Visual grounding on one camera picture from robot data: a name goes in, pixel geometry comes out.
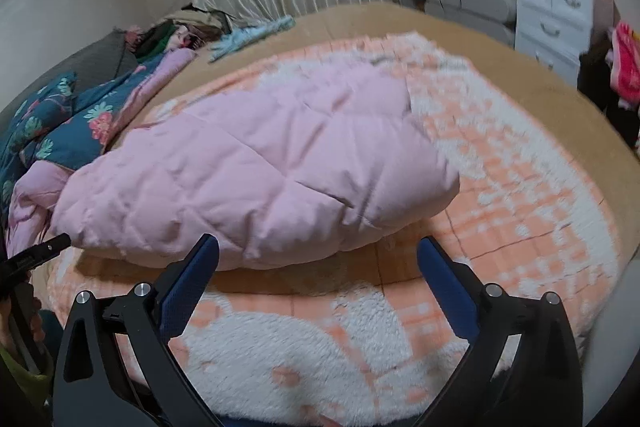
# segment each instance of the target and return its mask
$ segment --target pillow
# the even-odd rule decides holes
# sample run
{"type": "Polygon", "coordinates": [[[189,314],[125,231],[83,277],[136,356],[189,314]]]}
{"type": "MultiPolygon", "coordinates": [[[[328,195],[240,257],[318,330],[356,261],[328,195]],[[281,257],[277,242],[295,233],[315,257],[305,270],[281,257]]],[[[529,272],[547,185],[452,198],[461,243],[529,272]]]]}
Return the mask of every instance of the pillow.
{"type": "Polygon", "coordinates": [[[0,112],[0,133],[4,132],[14,116],[15,110],[32,92],[49,84],[49,81],[65,71],[75,71],[78,75],[76,94],[99,86],[133,70],[138,66],[136,57],[125,47],[124,32],[114,30],[93,44],[55,65],[49,71],[41,74],[20,95],[10,102],[0,112]]]}
{"type": "Polygon", "coordinates": [[[29,96],[18,108],[9,126],[6,149],[18,153],[37,137],[48,133],[72,115],[76,74],[62,73],[29,96]]]}

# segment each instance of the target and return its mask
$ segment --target silver bolt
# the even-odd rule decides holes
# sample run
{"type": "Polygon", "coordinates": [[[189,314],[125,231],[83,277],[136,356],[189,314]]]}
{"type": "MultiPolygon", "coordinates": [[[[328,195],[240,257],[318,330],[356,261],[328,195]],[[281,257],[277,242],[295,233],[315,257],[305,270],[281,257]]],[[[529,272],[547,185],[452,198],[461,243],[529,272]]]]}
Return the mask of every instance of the silver bolt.
{"type": "Polygon", "coordinates": [[[144,297],[151,291],[151,285],[147,282],[141,282],[140,284],[136,284],[136,287],[133,288],[133,293],[135,293],[138,297],[144,297]]]}
{"type": "Polygon", "coordinates": [[[77,296],[76,296],[76,302],[78,304],[84,304],[85,302],[87,302],[89,299],[91,298],[91,293],[89,293],[88,291],[83,291],[80,292],[77,296]]]}
{"type": "Polygon", "coordinates": [[[549,304],[559,304],[560,303],[560,298],[558,297],[558,294],[554,293],[554,292],[548,292],[545,295],[545,299],[549,304]]]}
{"type": "Polygon", "coordinates": [[[486,294],[489,295],[490,297],[499,297],[500,295],[502,295],[502,288],[500,288],[500,286],[498,286],[497,284],[488,284],[485,288],[484,291],[486,291],[486,294]]]}

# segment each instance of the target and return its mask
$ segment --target pink comforter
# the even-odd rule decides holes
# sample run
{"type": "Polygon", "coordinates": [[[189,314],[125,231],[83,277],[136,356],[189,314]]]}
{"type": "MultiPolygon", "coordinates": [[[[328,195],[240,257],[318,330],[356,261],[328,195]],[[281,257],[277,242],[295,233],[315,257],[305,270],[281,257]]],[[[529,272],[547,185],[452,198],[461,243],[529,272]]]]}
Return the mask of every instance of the pink comforter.
{"type": "Polygon", "coordinates": [[[439,213],[458,188],[402,80],[331,64],[130,132],[70,177],[52,227],[93,254],[150,267],[208,232],[219,269],[268,269],[377,241],[439,213]]]}

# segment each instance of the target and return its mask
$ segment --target green cloth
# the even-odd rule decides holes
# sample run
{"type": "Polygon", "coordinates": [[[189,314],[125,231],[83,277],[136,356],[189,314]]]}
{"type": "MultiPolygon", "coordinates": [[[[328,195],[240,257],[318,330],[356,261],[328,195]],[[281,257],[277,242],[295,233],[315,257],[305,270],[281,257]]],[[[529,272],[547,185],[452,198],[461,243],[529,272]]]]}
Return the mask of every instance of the green cloth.
{"type": "Polygon", "coordinates": [[[53,359],[47,351],[47,370],[42,375],[32,375],[23,368],[14,357],[9,355],[6,349],[0,345],[0,357],[4,360],[9,373],[11,373],[22,392],[27,396],[34,407],[41,409],[44,402],[51,394],[51,380],[53,379],[53,359]]]}
{"type": "Polygon", "coordinates": [[[158,41],[158,44],[155,45],[155,47],[148,53],[148,55],[137,58],[138,63],[142,64],[143,62],[146,62],[150,58],[154,58],[156,55],[161,54],[166,48],[167,44],[169,43],[169,39],[174,35],[177,29],[178,29],[178,26],[173,26],[173,25],[170,26],[167,31],[167,34],[158,41]]]}

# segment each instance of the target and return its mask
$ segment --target drawer handle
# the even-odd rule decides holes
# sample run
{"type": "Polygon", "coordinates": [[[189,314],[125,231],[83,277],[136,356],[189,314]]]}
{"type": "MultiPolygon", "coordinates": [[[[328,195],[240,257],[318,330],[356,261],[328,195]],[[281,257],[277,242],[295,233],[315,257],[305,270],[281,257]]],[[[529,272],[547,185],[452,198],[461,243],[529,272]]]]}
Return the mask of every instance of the drawer handle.
{"type": "MultiPolygon", "coordinates": [[[[540,58],[540,53],[538,53],[538,52],[536,52],[536,60],[538,61],[539,64],[544,64],[544,62],[542,62],[542,59],[540,58]]],[[[549,68],[549,71],[553,71],[554,70],[553,62],[549,62],[546,66],[547,66],[547,68],[549,68]]]]}
{"type": "Polygon", "coordinates": [[[579,8],[580,6],[582,6],[580,0],[564,0],[564,2],[567,3],[571,8],[579,8]]]}
{"type": "Polygon", "coordinates": [[[560,28],[547,28],[546,24],[543,22],[540,23],[540,27],[543,32],[547,35],[551,35],[552,37],[557,37],[560,34],[560,28]]]}

